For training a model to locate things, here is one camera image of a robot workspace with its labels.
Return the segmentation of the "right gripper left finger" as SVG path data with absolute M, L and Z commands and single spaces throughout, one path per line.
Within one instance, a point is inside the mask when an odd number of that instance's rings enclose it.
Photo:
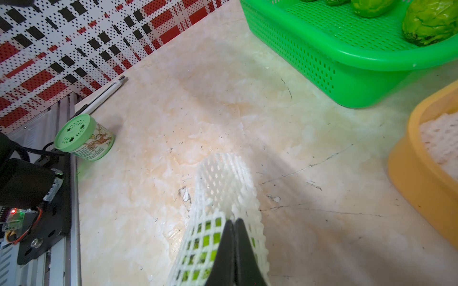
M 205 286 L 233 286 L 235 279 L 235 238 L 231 220 L 225 223 L 217 255 Z

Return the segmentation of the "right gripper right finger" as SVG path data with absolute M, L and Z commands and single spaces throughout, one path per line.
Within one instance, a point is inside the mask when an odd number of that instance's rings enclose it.
M 235 239 L 235 274 L 236 286 L 266 286 L 261 271 L 255 259 L 251 240 L 242 219 L 234 225 Z

